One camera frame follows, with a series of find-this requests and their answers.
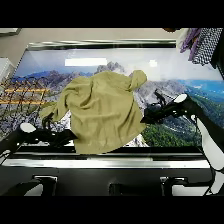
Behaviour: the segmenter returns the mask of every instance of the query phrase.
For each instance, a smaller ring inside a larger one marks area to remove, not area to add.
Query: olive green cloth
[[[99,154],[124,146],[144,129],[142,113],[134,101],[132,90],[145,83],[143,71],[132,77],[104,71],[91,77],[73,79],[63,89],[55,105],[40,112],[43,119],[51,112],[59,121],[71,111],[71,130],[79,154]]]

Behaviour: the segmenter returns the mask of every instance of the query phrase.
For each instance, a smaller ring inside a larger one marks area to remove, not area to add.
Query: plaid fabric
[[[215,48],[219,42],[223,28],[202,28],[201,33],[198,37],[198,44],[196,46],[196,51],[193,55],[193,64],[208,64]]]

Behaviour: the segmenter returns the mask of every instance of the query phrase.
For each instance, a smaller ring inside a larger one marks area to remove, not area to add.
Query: floor
[[[17,66],[33,42],[62,40],[176,39],[181,31],[168,33],[161,28],[22,28],[15,36],[0,37],[0,57]]]

